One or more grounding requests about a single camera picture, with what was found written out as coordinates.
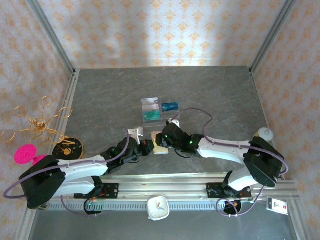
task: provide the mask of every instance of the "orange floral wallpaper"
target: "orange floral wallpaper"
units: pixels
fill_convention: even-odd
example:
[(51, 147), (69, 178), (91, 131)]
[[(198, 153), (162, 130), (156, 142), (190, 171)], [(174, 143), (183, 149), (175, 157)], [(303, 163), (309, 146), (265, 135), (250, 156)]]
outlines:
[[(0, 133), (20, 130), (27, 122), (13, 116), (13, 109), (25, 105), (32, 117), (41, 114), (39, 100), (53, 96), (56, 100), (47, 109), (52, 116), (61, 104), (70, 74), (42, 29), (26, 0), (2, 0), (0, 3)], [(13, 159), (15, 151), (29, 142), (22, 134), (10, 143), (0, 142), (0, 232), (2, 240), (11, 240), (16, 231), (26, 200), (8, 200), (3, 191), (16, 182), (28, 168)]]
[(249, 66), (285, 0), (40, 0), (75, 68)]
[(320, 236), (320, 1), (299, 0), (258, 72), (275, 142), (298, 180), (314, 239)]

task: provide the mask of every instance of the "white bracket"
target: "white bracket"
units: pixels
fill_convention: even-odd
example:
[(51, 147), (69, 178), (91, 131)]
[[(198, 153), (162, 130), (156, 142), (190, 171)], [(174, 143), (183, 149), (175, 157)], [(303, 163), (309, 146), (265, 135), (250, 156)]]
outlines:
[(138, 145), (140, 145), (139, 137), (142, 137), (144, 135), (144, 128), (142, 126), (138, 126), (135, 129), (129, 129), (128, 132), (130, 134), (130, 137), (135, 139)]
[(170, 118), (168, 122), (169, 122), (169, 124), (173, 123), (173, 124), (177, 125), (180, 128), (179, 120), (177, 120), (177, 119), (172, 120), (172, 118)]

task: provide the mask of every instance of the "white clock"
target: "white clock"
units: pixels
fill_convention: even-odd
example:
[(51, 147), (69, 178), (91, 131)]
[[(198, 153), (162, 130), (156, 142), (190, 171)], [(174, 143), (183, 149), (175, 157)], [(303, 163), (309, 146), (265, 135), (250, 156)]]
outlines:
[(147, 203), (148, 218), (152, 221), (165, 219), (170, 214), (168, 200), (164, 196), (151, 198)]

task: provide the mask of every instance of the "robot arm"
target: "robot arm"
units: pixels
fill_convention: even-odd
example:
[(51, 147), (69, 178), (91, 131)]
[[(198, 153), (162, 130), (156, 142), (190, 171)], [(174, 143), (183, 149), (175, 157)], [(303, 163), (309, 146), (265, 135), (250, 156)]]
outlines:
[(176, 124), (168, 123), (162, 133), (157, 134), (156, 144), (173, 148), (188, 157), (219, 158), (242, 164), (243, 168), (228, 172), (224, 179), (224, 191), (231, 195), (235, 194), (234, 191), (241, 191), (257, 183), (267, 187), (276, 186), (282, 163), (267, 153), (251, 148), (264, 149), (283, 158), (265, 140), (260, 137), (241, 142), (208, 139), (211, 142), (201, 134), (188, 135)]
[(149, 155), (154, 149), (151, 140), (139, 140), (141, 132), (138, 129), (129, 130), (129, 133), (131, 137), (129, 137), (126, 151), (113, 161), (110, 159), (118, 156), (124, 150), (127, 137), (116, 147), (111, 147), (94, 157), (61, 160), (48, 155), (32, 166), (20, 176), (20, 180), (49, 167), (57, 168), (36, 174), (21, 183), (27, 199), (27, 207), (36, 209), (51, 198), (62, 195), (83, 194), (90, 198), (98, 196), (104, 187), (99, 176), (110, 174), (125, 163), (138, 162), (139, 157)]
[[(129, 132), (132, 136), (129, 138), (128, 147), (116, 160), (109, 161), (124, 150), (127, 138), (119, 142), (116, 147), (111, 147), (91, 158), (68, 161), (58, 160), (49, 155), (27, 170), (19, 178), (20, 180), (39, 170), (57, 167), (36, 174), (21, 183), (28, 208), (36, 209), (51, 198), (62, 195), (83, 194), (90, 198), (98, 196), (104, 187), (98, 176), (111, 174), (125, 163), (138, 163), (139, 157), (148, 156), (154, 149), (152, 140), (139, 140), (141, 135), (139, 128)], [(160, 147), (173, 148), (188, 157), (219, 158), (242, 164), (243, 168), (240, 170), (228, 172), (222, 183), (223, 191), (231, 197), (257, 183), (268, 187), (276, 185), (282, 163), (266, 153), (250, 149), (253, 146), (281, 156), (262, 138), (255, 137), (252, 141), (241, 142), (208, 139), (201, 134), (188, 135), (176, 124), (170, 123), (162, 133), (156, 135), (156, 144)]]

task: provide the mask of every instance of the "gray floor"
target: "gray floor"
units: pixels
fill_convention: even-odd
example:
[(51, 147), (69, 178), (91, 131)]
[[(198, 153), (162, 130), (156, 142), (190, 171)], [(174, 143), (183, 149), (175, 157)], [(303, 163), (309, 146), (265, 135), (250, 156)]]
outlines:
[[(253, 81), (246, 66), (187, 66), (81, 70), (72, 103), (66, 135), (79, 138), (84, 157), (100, 154), (116, 146), (125, 134), (122, 128), (143, 125), (141, 99), (158, 97), (179, 102), (182, 109), (197, 107), (214, 120), (207, 134), (216, 139), (245, 141), (266, 126)], [(181, 129), (201, 133), (209, 118), (200, 112), (184, 112)], [(142, 139), (162, 127), (144, 129)], [(185, 159), (169, 155), (150, 155), (140, 163), (126, 164), (115, 175), (217, 173), (239, 168), (221, 159)]]
[(223, 217), (216, 211), (172, 211), (160, 221), (148, 220), (144, 211), (110, 211), (97, 218), (38, 211), (33, 226), (29, 240), (296, 239), (290, 217), (267, 211), (262, 203), (237, 218)]

